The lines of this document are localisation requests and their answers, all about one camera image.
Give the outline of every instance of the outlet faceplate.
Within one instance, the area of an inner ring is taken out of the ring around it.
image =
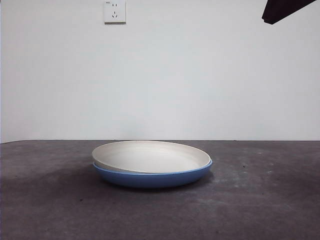
[[[104,2],[104,24],[126,23],[126,0]]]

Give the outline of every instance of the stacked plates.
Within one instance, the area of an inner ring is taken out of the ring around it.
[[[134,188],[166,188],[200,179],[212,160],[192,146],[164,141],[118,141],[95,148],[94,167],[103,179]]]

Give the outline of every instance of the white wall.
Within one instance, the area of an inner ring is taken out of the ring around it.
[[[1,140],[320,140],[320,2],[1,1]]]

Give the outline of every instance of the gray concrete floor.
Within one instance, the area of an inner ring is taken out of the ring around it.
[[[91,151],[110,142],[1,144],[1,239],[320,239],[320,141],[169,141],[214,163],[157,190],[102,181]]]

